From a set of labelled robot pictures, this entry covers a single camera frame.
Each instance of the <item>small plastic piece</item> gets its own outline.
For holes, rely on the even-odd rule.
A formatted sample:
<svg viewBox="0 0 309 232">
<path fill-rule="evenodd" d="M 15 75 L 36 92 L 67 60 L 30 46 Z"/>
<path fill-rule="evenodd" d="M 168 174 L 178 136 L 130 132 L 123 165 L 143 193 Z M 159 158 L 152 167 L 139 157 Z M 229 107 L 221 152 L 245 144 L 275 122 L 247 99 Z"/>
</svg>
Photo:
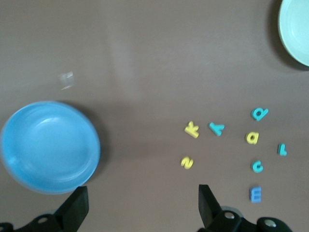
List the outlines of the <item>small plastic piece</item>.
<svg viewBox="0 0 309 232">
<path fill-rule="evenodd" d="M 260 160 L 254 161 L 251 164 L 251 168 L 255 173 L 260 173 L 263 170 L 263 166 Z"/>
<path fill-rule="evenodd" d="M 209 128 L 217 135 L 217 136 L 221 136 L 222 134 L 222 130 L 224 129 L 224 125 L 221 124 L 221 125 L 216 125 L 214 124 L 213 122 L 211 122 L 209 125 Z"/>
<path fill-rule="evenodd" d="M 252 110 L 251 116 L 256 120 L 260 121 L 269 112 L 268 109 L 256 108 Z"/>
<path fill-rule="evenodd" d="M 72 71 L 60 74 L 59 78 L 62 82 L 62 90 L 71 88 L 73 85 L 75 85 L 75 78 Z"/>
<path fill-rule="evenodd" d="M 197 138 L 199 133 L 197 132 L 198 126 L 194 126 L 193 121 L 188 123 L 188 126 L 184 129 L 184 131 L 190 134 L 193 138 Z"/>
<path fill-rule="evenodd" d="M 182 167 L 184 167 L 185 169 L 190 169 L 193 165 L 193 159 L 191 159 L 190 157 L 186 156 L 186 157 L 183 157 L 180 165 Z"/>
<path fill-rule="evenodd" d="M 258 132 L 249 132 L 246 134 L 246 141 L 249 144 L 256 144 L 257 140 L 259 139 L 259 133 Z"/>
<path fill-rule="evenodd" d="M 250 201 L 252 203 L 260 203 L 262 201 L 262 188 L 260 186 L 250 189 Z"/>
<path fill-rule="evenodd" d="M 281 155 L 281 156 L 286 156 L 288 154 L 285 150 L 285 144 L 279 144 L 278 154 Z"/>
</svg>

